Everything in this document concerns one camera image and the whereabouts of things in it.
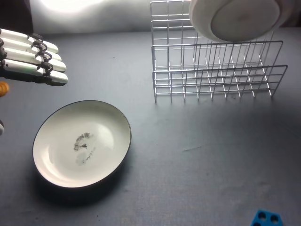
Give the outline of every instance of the bright light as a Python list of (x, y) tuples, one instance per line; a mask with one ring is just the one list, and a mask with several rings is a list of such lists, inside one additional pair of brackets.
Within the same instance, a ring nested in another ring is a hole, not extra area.
[(47, 8), (62, 13), (76, 13), (103, 0), (40, 0)]

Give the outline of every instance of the robotic hand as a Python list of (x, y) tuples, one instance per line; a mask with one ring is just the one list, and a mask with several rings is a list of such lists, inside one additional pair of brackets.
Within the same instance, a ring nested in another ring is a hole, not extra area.
[(56, 45), (43, 37), (0, 29), (0, 77), (63, 86), (66, 65)]

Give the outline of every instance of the black rim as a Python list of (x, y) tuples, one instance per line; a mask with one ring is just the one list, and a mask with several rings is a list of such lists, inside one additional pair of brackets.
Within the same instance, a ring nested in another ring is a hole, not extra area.
[[(116, 109), (117, 109), (117, 110), (125, 117), (125, 119), (126, 119), (126, 121), (127, 121), (127, 124), (128, 124), (128, 127), (129, 127), (129, 129), (130, 129), (130, 143), (128, 144), (127, 152), (126, 152), (125, 156), (123, 157), (122, 161), (120, 162), (120, 164), (119, 164), (119, 165), (118, 165), (118, 166), (117, 166), (117, 167), (116, 167), (109, 175), (107, 175), (106, 177), (104, 177), (103, 179), (101, 179), (101, 180), (99, 180), (99, 181), (96, 181), (95, 183), (92, 183), (92, 184), (86, 185), (86, 186), (80, 186), (80, 187), (64, 187), (64, 186), (61, 186), (61, 185), (54, 184), (53, 182), (51, 182), (51, 181), (49, 181), (47, 178), (45, 178), (45, 177), (40, 173), (40, 171), (38, 170), (38, 167), (37, 167), (36, 162), (35, 162), (34, 157), (33, 157), (33, 146), (34, 146), (34, 143), (35, 143), (35, 141), (36, 141), (36, 138), (37, 138), (37, 135), (38, 135), (40, 129), (42, 128), (42, 126), (45, 124), (45, 122), (46, 122), (52, 115), (54, 115), (56, 112), (58, 112), (59, 110), (61, 110), (61, 109), (64, 108), (64, 107), (67, 107), (67, 106), (69, 106), (69, 105), (72, 105), (72, 104), (75, 104), (75, 103), (79, 103), (79, 102), (85, 102), (85, 101), (96, 101), (96, 102), (101, 102), (101, 103), (108, 104), (108, 105), (110, 105), (110, 106), (116, 108)], [(109, 103), (107, 103), (107, 102), (104, 102), (104, 101), (100, 101), (100, 100), (80, 100), (80, 101), (76, 101), (76, 102), (70, 103), (70, 104), (68, 104), (68, 105), (65, 105), (65, 106), (59, 108), (58, 110), (56, 110), (55, 112), (53, 112), (50, 116), (48, 116), (48, 118), (46, 118), (46, 120), (42, 123), (42, 125), (41, 125), (40, 128), (38, 129), (38, 132), (36, 133), (36, 136), (34, 137), (33, 144), (32, 144), (32, 158), (33, 158), (34, 165), (35, 165), (37, 171), (39, 172), (39, 174), (40, 174), (46, 181), (48, 181), (49, 183), (51, 183), (51, 184), (53, 184), (53, 185), (55, 185), (55, 186), (58, 186), (58, 187), (66, 188), (66, 189), (79, 189), (79, 188), (85, 188), (85, 187), (93, 186), (93, 185), (95, 185), (95, 184), (97, 184), (97, 183), (99, 183), (99, 182), (101, 182), (101, 181), (104, 181), (104, 180), (107, 179), (110, 175), (112, 175), (112, 174), (119, 168), (119, 166), (123, 163), (124, 159), (126, 158), (127, 153), (128, 153), (128, 150), (130, 149), (131, 143), (132, 143), (132, 129), (131, 129), (131, 125), (130, 125), (129, 121), (127, 120), (126, 116), (122, 113), (122, 111), (120, 111), (117, 107), (115, 107), (115, 106), (113, 106), (113, 105), (111, 105), (111, 104), (109, 104)]]

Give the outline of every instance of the black hole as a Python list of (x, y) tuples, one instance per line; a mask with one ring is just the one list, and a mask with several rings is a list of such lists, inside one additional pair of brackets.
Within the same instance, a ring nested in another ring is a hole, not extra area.
[(265, 220), (267, 217), (266, 217), (266, 215), (265, 215), (265, 213), (264, 212), (260, 212), (259, 214), (258, 214), (258, 218), (260, 219), (260, 220)]
[(278, 219), (278, 217), (277, 217), (276, 215), (272, 215), (272, 216), (271, 216), (271, 221), (272, 221), (274, 224), (278, 224), (279, 219)]

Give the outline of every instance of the silver dish rack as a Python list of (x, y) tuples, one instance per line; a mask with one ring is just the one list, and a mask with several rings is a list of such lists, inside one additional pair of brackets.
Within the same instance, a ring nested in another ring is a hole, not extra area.
[(150, 3), (152, 79), (160, 95), (229, 94), (272, 97), (287, 65), (275, 65), (282, 41), (273, 32), (248, 42), (217, 43), (198, 34), (189, 20), (190, 0)]

